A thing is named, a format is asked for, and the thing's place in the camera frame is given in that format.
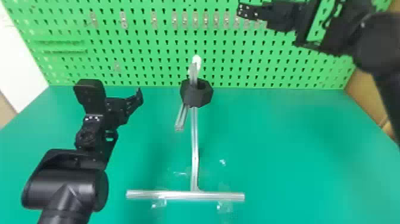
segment black 3d printed part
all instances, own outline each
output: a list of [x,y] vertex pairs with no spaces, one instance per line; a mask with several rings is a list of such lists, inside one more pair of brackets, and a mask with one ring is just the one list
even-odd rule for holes
[[189,83],[189,79],[182,81],[180,96],[182,102],[190,107],[202,107],[208,104],[213,97],[213,88],[204,79],[197,79],[197,88]]

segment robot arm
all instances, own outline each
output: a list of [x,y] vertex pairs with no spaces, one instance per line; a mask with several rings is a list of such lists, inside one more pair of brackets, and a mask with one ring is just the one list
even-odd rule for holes
[[[295,46],[336,57],[351,56],[358,68],[373,75],[395,136],[400,139],[400,14],[376,13],[371,1],[335,0],[322,23],[324,38],[310,42],[307,37],[320,4],[321,0],[272,0],[261,6],[239,2],[237,15],[268,21],[267,28],[276,31],[296,31]],[[339,5],[342,10],[335,17]]]
[[38,223],[85,224],[108,196],[105,173],[117,142],[117,128],[143,104],[140,89],[129,98],[106,98],[99,80],[81,79],[74,91],[85,108],[76,150],[49,150],[29,178],[22,195],[27,209],[43,210]]

